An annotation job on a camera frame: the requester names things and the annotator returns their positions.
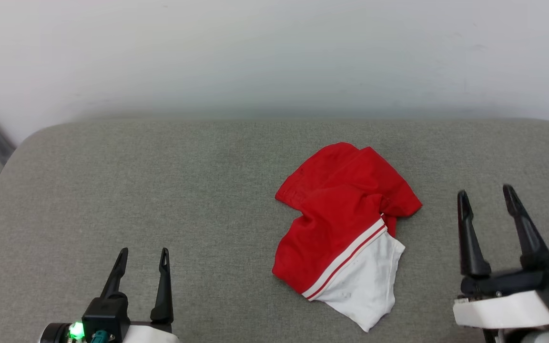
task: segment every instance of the red and white garment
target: red and white garment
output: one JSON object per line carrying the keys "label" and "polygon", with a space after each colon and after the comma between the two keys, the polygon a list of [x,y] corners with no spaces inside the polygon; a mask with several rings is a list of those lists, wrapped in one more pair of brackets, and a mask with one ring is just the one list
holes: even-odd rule
{"label": "red and white garment", "polygon": [[395,224],[421,207],[412,189],[372,148],[337,143],[307,159],[275,198],[302,216],[281,239],[273,273],[368,332],[395,302],[405,249]]}

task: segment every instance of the gray fabric surface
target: gray fabric surface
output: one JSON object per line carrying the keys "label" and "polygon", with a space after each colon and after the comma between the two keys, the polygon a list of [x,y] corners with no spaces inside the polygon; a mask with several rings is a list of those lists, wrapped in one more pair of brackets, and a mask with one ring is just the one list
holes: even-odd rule
{"label": "gray fabric surface", "polygon": [[[295,210],[279,185],[319,148],[372,146],[424,206],[400,220],[396,304],[368,334],[270,270]],[[481,342],[452,314],[459,292],[456,193],[467,189],[482,251],[519,266],[501,185],[549,244],[549,122],[98,122],[28,138],[0,175],[0,341],[32,342],[80,319],[122,247],[132,320],[154,306],[172,256],[174,332],[196,342]]]}

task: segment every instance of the white wall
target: white wall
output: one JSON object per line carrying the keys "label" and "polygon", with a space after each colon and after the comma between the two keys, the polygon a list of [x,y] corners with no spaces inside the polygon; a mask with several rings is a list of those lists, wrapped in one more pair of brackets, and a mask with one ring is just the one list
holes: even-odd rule
{"label": "white wall", "polygon": [[0,0],[0,125],[549,118],[549,0]]}

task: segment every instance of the white fabric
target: white fabric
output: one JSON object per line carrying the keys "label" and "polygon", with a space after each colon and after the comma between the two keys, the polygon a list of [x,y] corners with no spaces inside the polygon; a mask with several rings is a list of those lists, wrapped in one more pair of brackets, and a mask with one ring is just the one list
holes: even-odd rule
{"label": "white fabric", "polygon": [[352,261],[354,256],[360,254],[363,249],[368,247],[372,241],[377,239],[384,232],[387,232],[387,226],[385,226],[385,222],[381,218],[370,226],[368,230],[365,230],[364,233],[360,234],[355,241],[353,241],[353,243],[345,249],[344,252],[338,255],[338,257],[329,264],[325,271],[323,271],[320,278],[311,286],[311,288],[302,293],[302,295],[309,301],[316,300],[322,291],[326,289],[327,284],[333,282],[336,275],[342,271],[344,264],[350,263],[349,260]]}
{"label": "white fabric", "polygon": [[380,235],[340,270],[316,300],[368,332],[393,308],[395,272],[405,248],[387,232]]}

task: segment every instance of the red stripe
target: red stripe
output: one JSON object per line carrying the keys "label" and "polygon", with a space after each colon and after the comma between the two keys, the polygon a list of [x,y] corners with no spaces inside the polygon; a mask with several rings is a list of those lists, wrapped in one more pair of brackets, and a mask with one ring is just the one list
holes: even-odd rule
{"label": "red stripe", "polygon": [[385,225],[383,224],[383,226],[381,226],[381,228],[379,228],[378,230],[376,230],[376,232],[374,232],[372,235],[370,235],[370,237],[366,238],[365,241],[363,241],[359,247],[355,248],[355,250],[353,250],[352,254],[346,258],[344,261],[342,261],[342,263],[336,268],[334,269],[334,271],[331,273],[331,275],[329,275],[329,277],[327,278],[327,280],[325,280],[325,282],[322,284],[321,287],[319,287],[319,289],[317,289],[316,292],[314,292],[312,295],[309,295],[307,297],[308,300],[310,300],[312,297],[314,297],[315,295],[317,295],[322,289],[323,287],[325,287],[325,285],[327,285],[327,283],[329,282],[329,280],[331,278],[333,278],[334,274],[336,274],[336,272],[338,271],[338,269],[342,268],[342,266],[347,263],[351,258],[353,258],[353,256],[355,255],[355,253],[361,248],[363,247],[370,239],[372,239],[372,237],[374,237],[377,233],[381,232],[381,230],[385,228]]}

